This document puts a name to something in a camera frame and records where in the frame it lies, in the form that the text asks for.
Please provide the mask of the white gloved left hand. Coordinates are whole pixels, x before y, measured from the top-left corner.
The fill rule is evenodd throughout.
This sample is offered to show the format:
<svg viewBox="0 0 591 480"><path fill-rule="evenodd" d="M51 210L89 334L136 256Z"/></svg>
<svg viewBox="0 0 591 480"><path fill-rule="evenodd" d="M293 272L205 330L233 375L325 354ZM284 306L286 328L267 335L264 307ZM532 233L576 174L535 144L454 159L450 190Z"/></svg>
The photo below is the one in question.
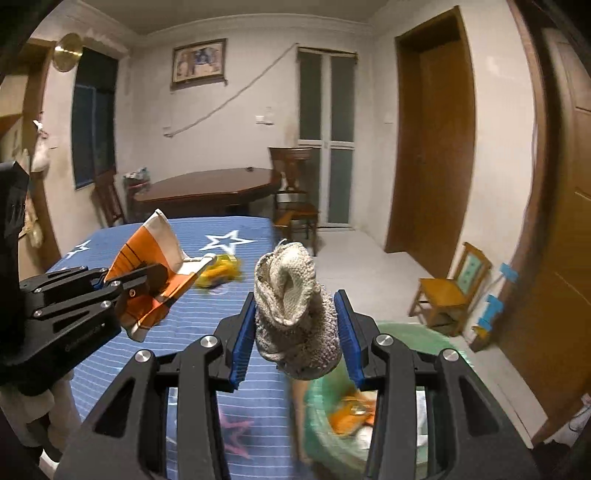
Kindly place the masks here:
<svg viewBox="0 0 591 480"><path fill-rule="evenodd" d="M1 387L1 409L25 447L41 447L59 462L70 437L81 425L70 382L71 370L40 395L26 396L14 386Z"/></svg>

